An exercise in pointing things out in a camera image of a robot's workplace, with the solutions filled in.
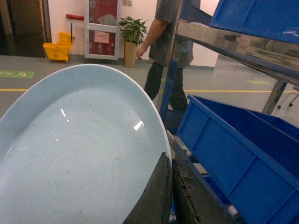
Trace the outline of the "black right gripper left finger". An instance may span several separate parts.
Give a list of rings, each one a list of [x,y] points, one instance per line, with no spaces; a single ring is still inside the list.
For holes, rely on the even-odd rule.
[[[161,156],[125,224],[167,224],[171,212],[172,167],[166,153]]]

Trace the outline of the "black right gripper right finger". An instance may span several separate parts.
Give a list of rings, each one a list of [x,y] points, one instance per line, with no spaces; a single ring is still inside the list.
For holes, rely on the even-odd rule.
[[[232,224],[234,220],[214,200],[180,158],[173,160],[173,200],[179,224]]]

